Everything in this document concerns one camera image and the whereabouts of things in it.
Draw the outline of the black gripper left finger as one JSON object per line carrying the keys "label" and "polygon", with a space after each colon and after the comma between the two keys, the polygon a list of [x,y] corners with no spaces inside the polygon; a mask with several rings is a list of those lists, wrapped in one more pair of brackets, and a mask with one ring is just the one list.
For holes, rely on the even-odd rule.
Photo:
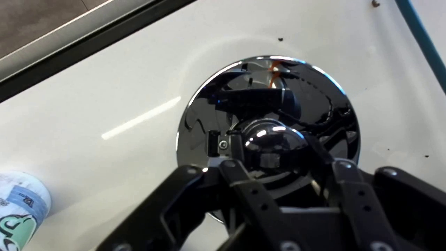
{"label": "black gripper left finger", "polygon": [[177,168],[95,251],[180,251],[212,211],[223,212],[228,230],[219,251],[280,251],[280,210],[237,161]]}

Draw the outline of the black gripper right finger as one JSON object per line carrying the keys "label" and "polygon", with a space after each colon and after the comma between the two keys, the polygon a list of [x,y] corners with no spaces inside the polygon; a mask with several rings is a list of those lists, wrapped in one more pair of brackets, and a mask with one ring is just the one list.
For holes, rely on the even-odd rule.
{"label": "black gripper right finger", "polygon": [[368,175],[334,159],[326,189],[359,251],[446,251],[446,194],[403,169],[383,166]]}

